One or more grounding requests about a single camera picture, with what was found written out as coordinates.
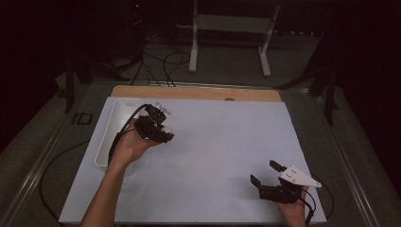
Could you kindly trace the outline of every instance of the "person's right hand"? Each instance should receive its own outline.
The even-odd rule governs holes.
[[[305,199],[308,187],[303,187],[302,198]],[[288,227],[306,227],[305,205],[297,200],[294,203],[275,202],[279,211],[283,215],[284,221]]]
[[[160,144],[150,139],[143,139],[133,125],[135,121],[136,118],[133,118],[115,146],[109,166],[125,168],[130,163],[138,160],[148,148]]]

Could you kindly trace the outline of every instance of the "floor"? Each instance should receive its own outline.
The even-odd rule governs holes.
[[[319,42],[303,35],[273,34],[267,53],[271,77],[265,78],[257,55],[258,37],[204,32],[200,35],[197,72],[189,73],[187,33],[183,30],[176,41],[155,35],[144,48],[142,67],[136,64],[121,72],[129,81],[116,81],[96,70],[91,84],[80,84],[76,79],[76,102],[70,113],[64,113],[64,98],[55,96],[49,100],[0,156],[1,226],[58,225],[56,219],[96,118],[115,85],[272,89],[299,77]],[[132,80],[138,70],[136,80]],[[307,94],[311,82],[305,81],[280,94],[288,106],[307,163],[334,198],[332,201],[328,190],[320,192],[328,221],[316,226],[399,226],[400,199],[341,89],[337,88],[335,95],[334,126],[329,126],[322,115],[322,100]],[[63,75],[60,86],[64,86]],[[92,114],[94,121],[77,124],[75,114]]]

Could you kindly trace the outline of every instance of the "cable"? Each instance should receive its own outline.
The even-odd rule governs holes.
[[[171,81],[171,83],[173,84],[173,86],[175,87],[176,85],[174,84],[174,81],[171,79],[171,74],[180,66],[180,64],[183,62],[183,54],[181,54],[181,59],[180,59],[180,63],[178,63],[177,65],[176,65],[176,67],[173,69],[173,70],[171,70],[169,73],[166,71],[166,62],[167,62],[167,59],[170,57],[170,56],[172,56],[172,55],[174,55],[174,54],[177,54],[177,53],[181,53],[181,52],[173,52],[173,53],[171,53],[171,54],[168,54],[167,56],[165,56],[165,59],[164,59],[164,61],[163,61],[163,71],[165,71],[165,74],[166,74],[166,82],[167,82],[167,85],[168,86],[170,86],[170,84],[169,84],[169,82]]]
[[[44,173],[42,174],[42,177],[41,177],[41,179],[40,179],[40,181],[39,181],[39,194],[40,194],[40,196],[41,196],[41,201],[42,201],[42,203],[44,204],[44,207],[48,210],[48,212],[50,213],[50,215],[53,217],[53,219],[54,219],[55,221],[57,221],[58,224],[59,224],[60,226],[62,226],[62,227],[65,227],[65,225],[62,224],[62,223],[59,223],[59,217],[58,217],[58,216],[54,213],[54,211],[50,208],[50,206],[48,205],[47,201],[46,201],[45,198],[44,198],[44,192],[43,192],[44,175],[46,174],[47,170],[51,167],[51,165],[52,165],[57,159],[59,159],[63,154],[67,153],[68,151],[73,150],[74,148],[78,148],[79,146],[85,145],[85,144],[87,144],[87,143],[89,143],[89,141],[84,141],[84,142],[82,142],[82,143],[79,143],[79,144],[77,144],[77,145],[75,145],[75,146],[72,146],[71,148],[68,148],[68,149],[64,150],[63,152],[61,152],[60,154],[58,154],[56,157],[54,157],[54,158],[49,162],[49,164],[47,165],[47,167],[44,169]]]
[[[136,116],[136,114],[138,114],[142,109],[146,108],[147,106],[148,106],[148,104],[143,104],[140,107],[138,107],[138,109],[136,109],[136,111],[133,112],[133,114],[130,116],[130,118],[128,118],[127,122],[121,128],[120,132],[117,133],[117,135],[115,136],[115,138],[113,140],[112,147],[110,148],[110,151],[109,151],[108,164],[110,163],[110,161],[113,158],[114,150],[115,150],[115,147],[118,144],[118,141],[120,140],[121,136],[123,136],[126,133],[125,129],[128,127],[128,125],[130,124],[132,119]]]
[[[171,62],[171,61],[165,61],[165,60],[163,60],[163,59],[160,59],[160,58],[158,58],[158,57],[156,57],[156,56],[154,56],[154,55],[151,55],[151,54],[149,54],[149,53],[147,53],[147,52],[144,52],[144,55],[148,55],[149,57],[152,57],[153,59],[156,59],[156,60],[159,60],[159,61],[165,61],[166,63],[169,63],[169,64],[184,64],[184,63],[189,62],[189,60],[190,60],[189,54],[188,54],[188,53],[185,53],[185,52],[182,52],[182,51],[180,51],[180,50],[177,50],[177,49],[174,49],[174,48],[171,48],[171,47],[164,47],[164,48],[160,48],[160,49],[173,49],[173,50],[175,50],[175,52],[180,52],[180,53],[182,53],[183,55],[186,55],[186,56],[188,57],[188,59],[185,60],[185,61],[180,61],[180,62]]]
[[[315,202],[315,199],[312,197],[312,195],[310,195],[309,192],[307,192],[307,191],[304,190],[304,189],[302,189],[302,190],[305,191],[306,194],[313,200],[313,205],[314,205],[314,207],[313,207],[313,209],[312,209],[312,206],[311,206],[306,200],[304,200],[303,198],[300,198],[300,199],[299,199],[301,202],[303,202],[303,203],[309,208],[309,212],[308,212],[307,217],[306,217],[306,220],[305,220],[306,226],[308,226],[310,220],[312,219],[313,215],[315,214],[315,211],[316,211],[316,202]]]
[[[328,188],[328,186],[320,179],[320,178],[318,178],[316,175],[313,175],[312,173],[310,174],[310,175],[312,175],[312,177],[313,178],[316,178],[316,180],[318,180],[321,184],[323,184],[323,186],[326,188],[326,190],[327,190],[327,192],[328,192],[328,194],[330,195],[330,199],[331,199],[331,201],[332,201],[332,205],[331,205],[331,210],[330,210],[330,212],[328,213],[328,215],[326,216],[326,219],[329,219],[329,218],[331,218],[331,216],[333,215],[333,212],[334,212],[334,197],[333,197],[333,194],[332,194],[332,192],[330,191],[330,189]]]
[[[151,77],[157,82],[157,84],[159,84],[159,86],[161,87],[162,85],[159,83],[159,81],[158,81],[158,80],[153,76],[153,74],[151,73],[151,68],[150,68],[150,66],[147,65],[147,64],[145,64],[145,63],[144,63],[144,66],[145,66],[145,69],[148,71],[148,74],[147,74],[148,84],[147,84],[147,86],[149,86],[149,84],[150,84],[149,76],[151,76]]]

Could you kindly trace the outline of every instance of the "white table surface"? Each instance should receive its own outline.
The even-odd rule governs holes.
[[[60,222],[81,221],[104,176],[95,157],[117,99],[106,100]],[[133,173],[123,182],[116,222],[282,222],[275,204],[259,199],[250,175],[262,184],[278,185],[279,173],[270,160],[309,174],[284,102],[140,99],[152,105],[160,101],[172,111],[164,125],[175,136],[133,164]],[[311,222],[325,222],[315,188],[309,192],[317,204]],[[311,198],[306,201],[313,206]]]

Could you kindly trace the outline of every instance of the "white tray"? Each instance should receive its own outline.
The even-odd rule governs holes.
[[[107,128],[104,131],[100,147],[95,157],[95,164],[105,170],[109,161],[109,151],[117,133],[135,112],[141,106],[141,100],[137,98],[119,98],[114,102],[112,114],[110,115]],[[126,176],[132,174],[132,165],[127,167]]]

